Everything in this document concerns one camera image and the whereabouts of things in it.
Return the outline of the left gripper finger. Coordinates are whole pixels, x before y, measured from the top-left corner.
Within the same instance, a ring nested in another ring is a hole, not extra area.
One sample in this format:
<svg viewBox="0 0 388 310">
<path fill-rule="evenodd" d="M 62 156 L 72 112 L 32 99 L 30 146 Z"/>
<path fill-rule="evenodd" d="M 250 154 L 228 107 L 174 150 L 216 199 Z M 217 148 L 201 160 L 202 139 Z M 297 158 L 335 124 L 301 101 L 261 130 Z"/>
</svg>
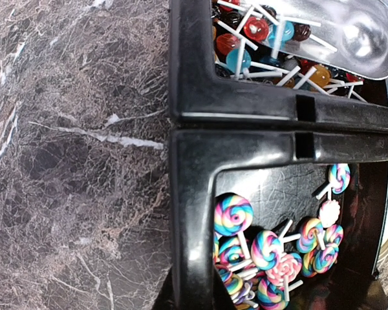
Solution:
<svg viewBox="0 0 388 310">
<path fill-rule="evenodd" d="M 172 269 L 170 269 L 153 304 L 152 310 L 174 310 L 174 308 L 173 277 Z"/>
</svg>

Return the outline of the metal scoop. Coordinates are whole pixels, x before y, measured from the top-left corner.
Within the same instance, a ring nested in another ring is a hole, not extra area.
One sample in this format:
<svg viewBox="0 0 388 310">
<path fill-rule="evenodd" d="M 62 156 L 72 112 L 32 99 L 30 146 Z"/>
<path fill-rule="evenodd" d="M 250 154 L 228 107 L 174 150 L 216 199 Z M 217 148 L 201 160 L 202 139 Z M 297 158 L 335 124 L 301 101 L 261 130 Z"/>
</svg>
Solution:
<svg viewBox="0 0 388 310">
<path fill-rule="evenodd" d="M 383 1 L 260 1 L 285 19 L 312 22 L 315 39 L 281 51 L 372 80 L 388 78 L 388 6 Z"/>
</svg>

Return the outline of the black three-compartment candy tray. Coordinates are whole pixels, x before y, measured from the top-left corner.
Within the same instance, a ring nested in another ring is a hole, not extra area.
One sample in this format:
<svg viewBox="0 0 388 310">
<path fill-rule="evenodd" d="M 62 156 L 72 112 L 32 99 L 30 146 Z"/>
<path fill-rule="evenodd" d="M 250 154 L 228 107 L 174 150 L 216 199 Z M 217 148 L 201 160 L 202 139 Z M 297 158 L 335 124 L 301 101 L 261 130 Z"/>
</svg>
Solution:
<svg viewBox="0 0 388 310">
<path fill-rule="evenodd" d="M 388 309 L 376 277 L 388 197 L 388 91 L 365 78 L 358 101 L 216 74 L 211 3 L 171 5 L 169 101 L 194 129 L 171 134 L 172 277 L 176 309 L 232 309 L 212 262 L 218 195 L 250 200 L 249 231 L 317 213 L 330 164 L 350 167 L 339 195 L 337 264 L 307 280 L 291 309 Z"/>
</svg>

